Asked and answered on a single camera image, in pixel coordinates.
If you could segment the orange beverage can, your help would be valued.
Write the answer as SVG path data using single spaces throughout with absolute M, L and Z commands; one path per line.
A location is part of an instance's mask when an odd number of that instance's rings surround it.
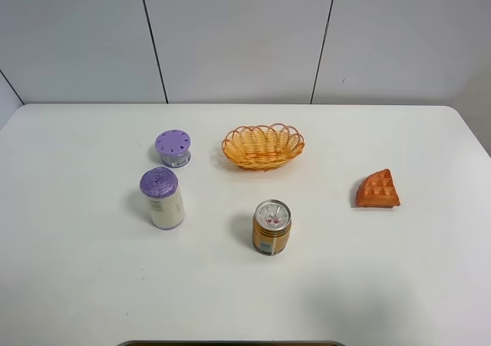
M 252 243 L 263 255 L 277 255 L 286 248 L 291 227 L 286 204 L 277 199 L 261 202 L 252 217 Z

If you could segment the purple lidded air freshener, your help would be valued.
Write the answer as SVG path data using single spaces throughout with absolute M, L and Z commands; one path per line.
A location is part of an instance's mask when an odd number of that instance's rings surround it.
M 166 130 L 154 142 L 162 163 L 169 168 L 179 168 L 191 160 L 191 138 L 183 130 Z

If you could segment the orange waffle slice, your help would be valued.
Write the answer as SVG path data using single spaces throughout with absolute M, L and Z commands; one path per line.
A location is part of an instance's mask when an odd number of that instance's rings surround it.
M 379 170 L 356 184 L 353 206 L 355 208 L 392 209 L 400 206 L 400 197 L 389 169 Z

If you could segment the orange woven wicker basket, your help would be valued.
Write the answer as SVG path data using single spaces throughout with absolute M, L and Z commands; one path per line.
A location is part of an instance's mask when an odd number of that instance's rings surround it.
M 304 137 L 291 125 L 241 126 L 227 133 L 221 144 L 225 157 L 245 170 L 274 170 L 299 156 Z

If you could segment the purple garbage bag roll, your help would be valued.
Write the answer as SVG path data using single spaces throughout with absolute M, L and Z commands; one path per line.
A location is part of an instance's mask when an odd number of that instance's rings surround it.
M 153 224 L 158 229 L 174 229 L 183 222 L 183 198 L 179 180 L 172 170 L 162 166 L 145 172 L 139 187 L 147 199 Z

